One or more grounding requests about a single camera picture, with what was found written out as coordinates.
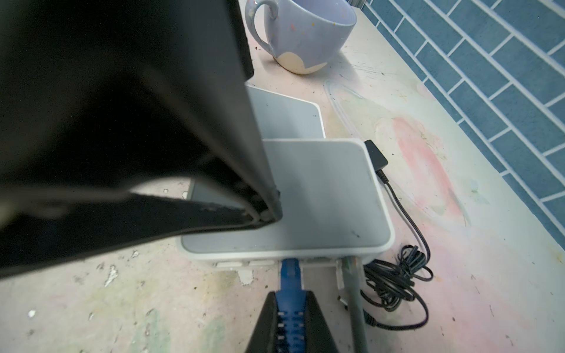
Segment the black power adapter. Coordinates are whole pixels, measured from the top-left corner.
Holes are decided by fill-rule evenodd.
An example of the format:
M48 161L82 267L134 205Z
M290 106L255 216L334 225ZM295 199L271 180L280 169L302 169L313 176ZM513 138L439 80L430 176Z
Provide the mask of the black power adapter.
M388 166L388 160L373 141L366 140L364 141L364 145L366 147L366 150L368 152L369 158L372 162L372 166L375 172L381 171L386 166Z

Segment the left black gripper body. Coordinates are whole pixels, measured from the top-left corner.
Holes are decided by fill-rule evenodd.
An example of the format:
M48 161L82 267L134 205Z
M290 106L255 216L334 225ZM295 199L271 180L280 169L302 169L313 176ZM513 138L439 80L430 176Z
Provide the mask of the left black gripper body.
M203 177L207 149L150 91L160 1L1 3L1 203L116 201Z

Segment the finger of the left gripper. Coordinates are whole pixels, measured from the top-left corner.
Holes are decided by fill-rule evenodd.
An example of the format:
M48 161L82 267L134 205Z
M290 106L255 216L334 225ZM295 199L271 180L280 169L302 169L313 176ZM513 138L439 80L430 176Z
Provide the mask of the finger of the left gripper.
M1 225L1 277L190 233L261 228L282 207L252 198L249 208L133 194L123 202L42 203Z
M145 85L203 143L206 177L254 222L282 218L246 83L254 74L236 1L160 1L150 16Z

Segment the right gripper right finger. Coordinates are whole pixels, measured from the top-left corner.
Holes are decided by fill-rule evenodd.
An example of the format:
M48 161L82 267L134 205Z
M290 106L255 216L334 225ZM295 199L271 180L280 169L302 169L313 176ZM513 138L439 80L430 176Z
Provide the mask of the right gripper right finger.
M306 292L304 320L306 353L338 353L337 345L312 291Z

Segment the grey ethernet cable long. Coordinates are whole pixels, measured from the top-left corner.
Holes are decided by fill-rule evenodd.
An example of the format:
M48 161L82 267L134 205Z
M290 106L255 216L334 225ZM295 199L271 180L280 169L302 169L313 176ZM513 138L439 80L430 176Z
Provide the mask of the grey ethernet cable long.
M344 289L347 294L354 351L367 353L369 348L366 339L362 296L360 295L360 279L363 275L363 264L358 257L344 257L341 259L341 270Z

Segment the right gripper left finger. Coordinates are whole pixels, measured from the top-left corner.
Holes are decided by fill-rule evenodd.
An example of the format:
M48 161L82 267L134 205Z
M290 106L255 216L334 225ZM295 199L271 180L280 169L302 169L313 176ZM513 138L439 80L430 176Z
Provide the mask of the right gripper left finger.
M275 292L269 292L251 334L245 353L277 352L278 305Z

